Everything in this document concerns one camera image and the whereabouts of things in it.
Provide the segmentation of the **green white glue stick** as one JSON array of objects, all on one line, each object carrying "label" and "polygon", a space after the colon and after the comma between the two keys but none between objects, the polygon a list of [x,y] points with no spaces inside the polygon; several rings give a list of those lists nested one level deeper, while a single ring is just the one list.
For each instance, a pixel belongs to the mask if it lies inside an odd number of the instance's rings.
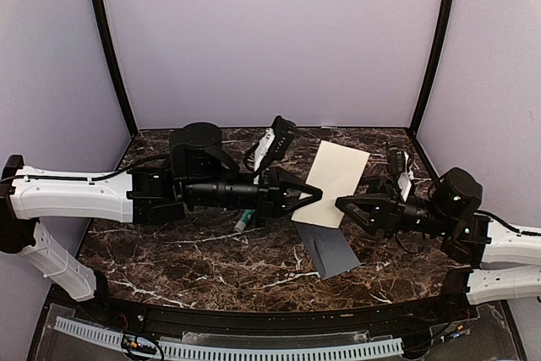
[{"label": "green white glue stick", "polygon": [[234,226],[234,232],[243,232],[246,226],[249,224],[253,214],[254,214],[254,210],[244,211],[240,219],[237,221],[236,225]]}]

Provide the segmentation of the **cream letter paper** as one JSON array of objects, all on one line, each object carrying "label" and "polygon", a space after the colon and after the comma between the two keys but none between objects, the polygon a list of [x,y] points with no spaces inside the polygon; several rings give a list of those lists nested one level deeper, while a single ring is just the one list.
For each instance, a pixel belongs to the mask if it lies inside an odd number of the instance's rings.
[{"label": "cream letter paper", "polygon": [[322,191],[322,198],[294,211],[292,221],[339,228],[344,214],[336,199],[355,193],[369,157],[366,151],[322,140],[306,180]]}]

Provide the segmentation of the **grey-blue paper envelope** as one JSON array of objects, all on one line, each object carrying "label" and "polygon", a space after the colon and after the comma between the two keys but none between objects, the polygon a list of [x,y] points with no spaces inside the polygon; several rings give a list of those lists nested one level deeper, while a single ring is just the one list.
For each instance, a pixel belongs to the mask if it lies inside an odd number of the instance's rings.
[{"label": "grey-blue paper envelope", "polygon": [[322,280],[361,265],[340,229],[305,223],[296,223],[295,226]]}]

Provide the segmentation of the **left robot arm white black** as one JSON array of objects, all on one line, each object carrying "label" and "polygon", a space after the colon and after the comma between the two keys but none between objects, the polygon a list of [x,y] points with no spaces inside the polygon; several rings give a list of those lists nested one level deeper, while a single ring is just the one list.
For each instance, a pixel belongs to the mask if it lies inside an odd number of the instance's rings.
[{"label": "left robot arm white black", "polygon": [[95,218],[141,226],[182,220],[196,207],[252,210],[258,224],[318,202],[322,191],[278,167],[296,125],[276,117],[238,164],[212,123],[169,136],[168,152],[115,172],[50,172],[10,156],[1,176],[1,250],[26,258],[102,324],[119,316],[107,279],[82,265],[42,223],[45,217]]}]

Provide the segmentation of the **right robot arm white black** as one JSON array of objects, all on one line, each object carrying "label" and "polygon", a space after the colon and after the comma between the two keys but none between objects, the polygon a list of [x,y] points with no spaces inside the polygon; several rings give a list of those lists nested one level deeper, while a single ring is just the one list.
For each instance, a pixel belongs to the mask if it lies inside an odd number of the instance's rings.
[{"label": "right robot arm white black", "polygon": [[396,237],[418,232],[439,238],[460,268],[449,271],[431,314],[448,322],[464,307],[540,297],[540,231],[513,226],[481,210],[483,187],[453,167],[432,185],[427,199],[414,193],[410,172],[373,178],[366,194],[342,196],[335,206],[365,232]]}]

